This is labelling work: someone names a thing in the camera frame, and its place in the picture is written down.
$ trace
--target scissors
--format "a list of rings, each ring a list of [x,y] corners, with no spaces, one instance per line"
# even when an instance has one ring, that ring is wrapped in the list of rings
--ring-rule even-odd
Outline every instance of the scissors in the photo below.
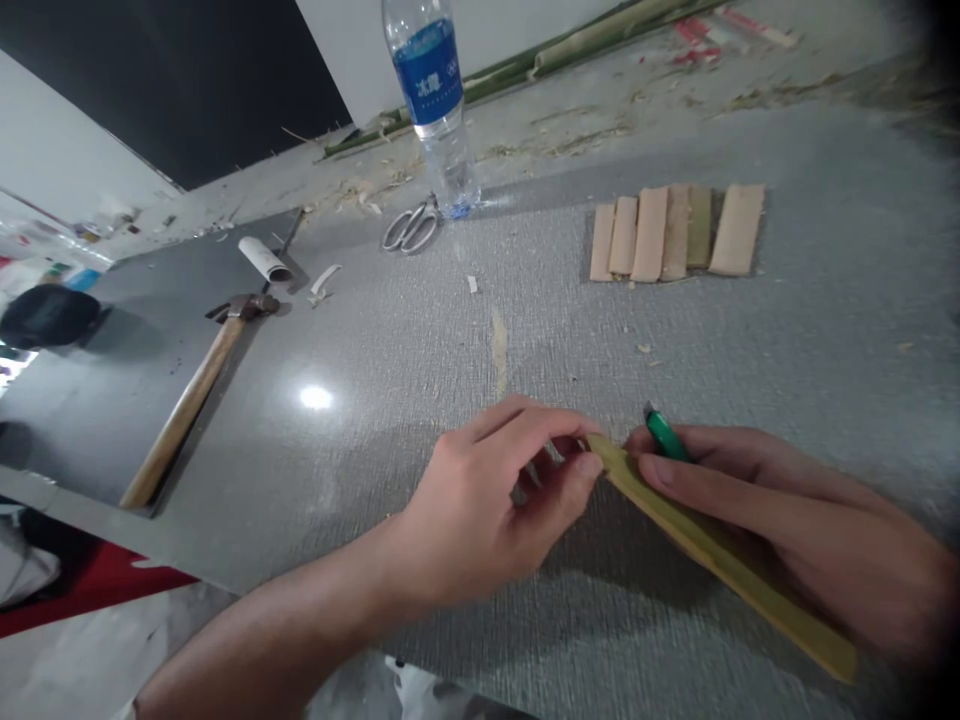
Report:
[[[402,212],[396,220],[390,223],[387,232],[383,234],[383,242],[380,247],[387,252],[399,249],[404,255],[418,253],[430,241],[437,228],[440,227],[441,217],[440,211],[437,209],[437,198],[433,193],[430,193],[430,197],[420,203],[416,210]],[[406,220],[406,224],[402,225],[400,232],[394,233],[404,220]],[[424,226],[428,224],[429,227],[424,232]]]

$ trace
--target hammer head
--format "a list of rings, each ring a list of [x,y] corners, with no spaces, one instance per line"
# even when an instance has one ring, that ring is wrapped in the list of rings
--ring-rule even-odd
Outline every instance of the hammer head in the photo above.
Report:
[[[207,317],[223,323],[228,317],[253,320],[261,315],[272,315],[280,309],[280,301],[272,295],[234,295],[229,302],[214,308]]]

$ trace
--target white wall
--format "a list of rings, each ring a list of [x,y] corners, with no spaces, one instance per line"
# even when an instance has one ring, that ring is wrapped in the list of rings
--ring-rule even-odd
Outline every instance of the white wall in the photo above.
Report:
[[[68,222],[92,218],[101,193],[141,209],[179,195],[110,133],[2,51],[0,88],[0,185]]]
[[[403,105],[383,39],[380,0],[297,0],[358,126]],[[453,0],[460,69],[469,75],[601,15],[617,0]]]

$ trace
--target black panel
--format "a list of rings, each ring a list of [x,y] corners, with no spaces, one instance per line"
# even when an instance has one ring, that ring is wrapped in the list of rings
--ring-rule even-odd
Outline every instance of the black panel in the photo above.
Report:
[[[188,190],[350,122],[295,0],[0,0],[0,48]]]

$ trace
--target red object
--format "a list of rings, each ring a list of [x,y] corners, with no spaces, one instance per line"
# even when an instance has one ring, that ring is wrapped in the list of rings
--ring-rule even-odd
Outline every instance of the red object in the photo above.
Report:
[[[65,595],[0,610],[0,638],[197,582],[172,568],[134,567],[143,560],[142,555],[98,541]]]
[[[706,60],[707,62],[716,62],[720,59],[721,49],[718,47],[712,47],[709,42],[707,42],[706,34],[703,32],[704,27],[696,18],[687,18],[686,20],[681,20],[678,23],[674,23],[674,29],[680,34],[687,44],[693,48],[686,55],[678,56],[674,61],[676,63],[691,62],[695,63],[699,60]]]

